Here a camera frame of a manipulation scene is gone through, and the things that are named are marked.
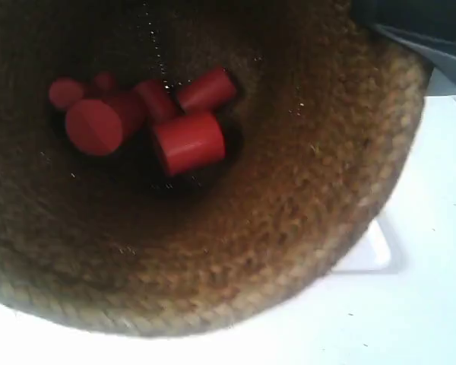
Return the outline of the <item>red cylinder large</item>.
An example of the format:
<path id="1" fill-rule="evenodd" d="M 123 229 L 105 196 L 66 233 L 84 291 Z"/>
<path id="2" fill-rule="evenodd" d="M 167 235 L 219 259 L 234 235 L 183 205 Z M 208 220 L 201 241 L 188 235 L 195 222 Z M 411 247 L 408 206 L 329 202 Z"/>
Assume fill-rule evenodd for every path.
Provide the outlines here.
<path id="1" fill-rule="evenodd" d="M 165 173 L 175 176 L 216 163 L 226 156 L 221 127 L 210 112 L 180 116 L 152 128 Z"/>

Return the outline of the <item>brown woven wicker basket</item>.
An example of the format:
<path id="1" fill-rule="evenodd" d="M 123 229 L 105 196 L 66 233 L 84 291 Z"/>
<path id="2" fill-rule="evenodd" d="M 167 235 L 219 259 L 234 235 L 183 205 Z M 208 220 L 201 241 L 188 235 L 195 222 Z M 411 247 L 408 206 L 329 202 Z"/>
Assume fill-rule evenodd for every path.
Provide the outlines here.
<path id="1" fill-rule="evenodd" d="M 349 1 L 0 1 L 0 304 L 96 332 L 221 329 L 299 293 L 379 213 L 429 66 Z M 140 132 L 67 141 L 54 78 L 235 76 L 224 162 L 177 179 Z"/>

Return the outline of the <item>red cylinder bottom front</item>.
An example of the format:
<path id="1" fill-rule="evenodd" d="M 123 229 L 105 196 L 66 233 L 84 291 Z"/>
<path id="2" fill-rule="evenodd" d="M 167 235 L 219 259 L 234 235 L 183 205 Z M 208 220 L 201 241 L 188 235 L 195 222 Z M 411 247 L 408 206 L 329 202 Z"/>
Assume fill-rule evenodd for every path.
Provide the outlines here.
<path id="1" fill-rule="evenodd" d="M 87 87 L 73 78 L 58 78 L 49 87 L 49 101 L 57 110 L 67 110 L 87 93 Z"/>

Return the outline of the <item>white rectangular plastic tray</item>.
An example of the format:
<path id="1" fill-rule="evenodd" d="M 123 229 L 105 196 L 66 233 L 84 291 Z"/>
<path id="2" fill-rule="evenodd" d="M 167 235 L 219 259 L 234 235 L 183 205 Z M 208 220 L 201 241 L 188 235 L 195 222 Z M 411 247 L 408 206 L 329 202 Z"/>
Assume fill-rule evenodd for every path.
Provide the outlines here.
<path id="1" fill-rule="evenodd" d="M 375 219 L 355 246 L 331 269 L 333 274 L 365 274 L 381 271 L 391 262 L 391 249 Z"/>

